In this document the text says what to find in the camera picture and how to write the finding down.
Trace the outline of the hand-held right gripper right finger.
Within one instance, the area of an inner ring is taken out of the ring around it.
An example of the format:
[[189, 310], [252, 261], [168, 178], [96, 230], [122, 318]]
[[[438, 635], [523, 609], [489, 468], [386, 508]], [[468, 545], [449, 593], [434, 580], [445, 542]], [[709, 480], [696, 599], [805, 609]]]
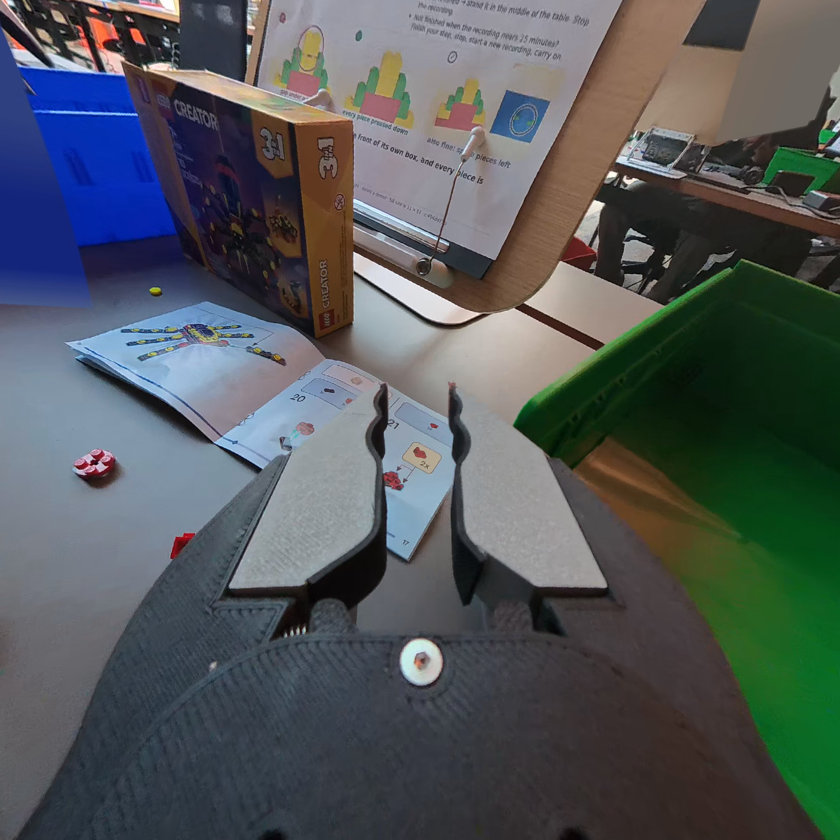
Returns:
[[539, 606], [545, 598], [605, 595], [605, 575], [541, 448], [455, 384], [448, 420], [452, 561], [461, 602]]

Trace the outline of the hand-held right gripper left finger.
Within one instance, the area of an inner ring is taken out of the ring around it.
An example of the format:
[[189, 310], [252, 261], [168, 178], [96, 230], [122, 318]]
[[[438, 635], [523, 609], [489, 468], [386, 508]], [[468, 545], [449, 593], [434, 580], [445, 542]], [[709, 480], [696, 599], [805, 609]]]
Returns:
[[386, 385], [360, 394], [286, 458], [238, 551], [227, 590], [355, 608], [386, 570]]

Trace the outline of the open lego instruction booklet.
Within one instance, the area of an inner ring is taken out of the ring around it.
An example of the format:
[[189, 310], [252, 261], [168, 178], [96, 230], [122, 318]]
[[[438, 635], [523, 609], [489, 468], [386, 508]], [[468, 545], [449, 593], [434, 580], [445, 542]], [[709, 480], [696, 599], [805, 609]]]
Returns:
[[[382, 384], [326, 359], [293, 328], [207, 301], [67, 345], [259, 469]], [[386, 545], [409, 561], [452, 487], [453, 435], [442, 415], [403, 393], [390, 388], [387, 399]]]

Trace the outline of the red round lego plate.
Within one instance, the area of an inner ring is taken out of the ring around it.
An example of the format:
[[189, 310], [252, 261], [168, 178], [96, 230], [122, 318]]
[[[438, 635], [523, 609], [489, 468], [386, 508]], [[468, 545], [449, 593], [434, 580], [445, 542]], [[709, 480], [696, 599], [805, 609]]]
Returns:
[[117, 465], [117, 459], [112, 452], [95, 448], [76, 459], [73, 462], [72, 471], [87, 482], [100, 481], [110, 477]]

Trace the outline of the yellow purple lego box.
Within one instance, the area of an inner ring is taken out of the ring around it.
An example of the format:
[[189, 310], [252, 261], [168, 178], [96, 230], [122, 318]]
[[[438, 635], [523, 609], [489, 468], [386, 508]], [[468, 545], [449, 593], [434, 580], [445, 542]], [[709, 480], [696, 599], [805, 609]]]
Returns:
[[122, 63], [185, 255], [320, 338], [354, 320], [354, 125], [208, 70]]

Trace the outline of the green plastic bin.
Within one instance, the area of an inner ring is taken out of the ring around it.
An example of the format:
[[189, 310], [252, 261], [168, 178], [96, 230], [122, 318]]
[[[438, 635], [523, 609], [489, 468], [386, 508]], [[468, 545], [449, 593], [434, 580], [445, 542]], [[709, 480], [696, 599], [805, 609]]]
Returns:
[[838, 306], [743, 261], [514, 423], [679, 578], [825, 838], [839, 834]]

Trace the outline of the wooden document stand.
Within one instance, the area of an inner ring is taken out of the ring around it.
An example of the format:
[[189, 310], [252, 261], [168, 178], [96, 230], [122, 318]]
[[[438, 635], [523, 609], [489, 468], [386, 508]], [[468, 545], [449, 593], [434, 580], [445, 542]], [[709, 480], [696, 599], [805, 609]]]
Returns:
[[432, 255], [431, 237], [384, 226], [358, 209], [353, 234], [355, 273], [434, 322], [450, 307], [487, 314], [515, 308], [552, 276], [586, 211], [648, 104], [669, 61], [703, 7], [692, 1], [623, 1], [571, 111], [536, 175], [497, 259], [483, 265], [440, 248], [427, 278], [415, 270]]

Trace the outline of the wooden background table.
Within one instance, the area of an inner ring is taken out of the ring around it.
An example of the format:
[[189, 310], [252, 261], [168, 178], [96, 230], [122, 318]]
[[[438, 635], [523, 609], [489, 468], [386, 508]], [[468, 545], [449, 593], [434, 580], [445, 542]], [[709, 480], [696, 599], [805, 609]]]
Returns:
[[774, 194], [768, 195], [760, 190], [736, 192], [725, 186], [699, 181], [689, 175], [683, 178], [669, 178], [656, 172], [648, 172], [627, 165], [623, 158], [617, 159], [612, 165], [611, 172], [653, 183], [672, 193], [698, 197], [722, 207], [769, 219], [777, 224], [803, 229], [814, 235], [839, 239], [838, 217], [819, 215], [798, 200], [786, 199]]

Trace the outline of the clear-framed electronics board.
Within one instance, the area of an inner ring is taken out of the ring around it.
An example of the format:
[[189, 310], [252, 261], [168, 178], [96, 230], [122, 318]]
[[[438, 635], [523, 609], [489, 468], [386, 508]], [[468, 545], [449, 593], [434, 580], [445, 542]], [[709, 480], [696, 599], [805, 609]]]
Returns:
[[692, 133], [653, 127], [622, 158], [626, 165], [651, 172], [698, 172], [708, 147]]

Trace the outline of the blue plastic crate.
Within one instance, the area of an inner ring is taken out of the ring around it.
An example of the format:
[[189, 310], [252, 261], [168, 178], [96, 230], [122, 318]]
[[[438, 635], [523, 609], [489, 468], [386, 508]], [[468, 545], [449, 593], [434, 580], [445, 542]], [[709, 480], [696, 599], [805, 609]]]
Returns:
[[19, 69], [77, 245], [174, 236], [125, 77]]

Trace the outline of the green box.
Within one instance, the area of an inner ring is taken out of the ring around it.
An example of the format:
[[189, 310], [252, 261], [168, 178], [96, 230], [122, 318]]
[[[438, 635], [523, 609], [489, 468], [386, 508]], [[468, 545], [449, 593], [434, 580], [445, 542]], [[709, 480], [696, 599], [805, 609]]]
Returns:
[[839, 162], [811, 150], [779, 147], [768, 163], [761, 181], [770, 185], [779, 172], [793, 173], [782, 176], [782, 186], [792, 186], [786, 191], [791, 196], [803, 196], [813, 191], [839, 194]]

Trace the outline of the black office chair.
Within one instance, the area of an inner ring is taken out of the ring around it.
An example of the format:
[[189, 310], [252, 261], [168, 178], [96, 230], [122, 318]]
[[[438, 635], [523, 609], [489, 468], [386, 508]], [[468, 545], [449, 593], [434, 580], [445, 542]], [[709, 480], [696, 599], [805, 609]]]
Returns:
[[246, 1], [180, 1], [178, 54], [183, 70], [245, 80]]

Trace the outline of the printed instruction sheet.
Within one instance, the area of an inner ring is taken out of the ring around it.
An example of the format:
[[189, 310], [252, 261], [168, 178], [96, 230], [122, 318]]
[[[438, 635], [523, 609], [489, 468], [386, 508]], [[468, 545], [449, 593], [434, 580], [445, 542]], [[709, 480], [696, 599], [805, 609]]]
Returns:
[[254, 84], [326, 88], [353, 122], [353, 197], [440, 248], [497, 259], [621, 6], [618, 1], [267, 2]]

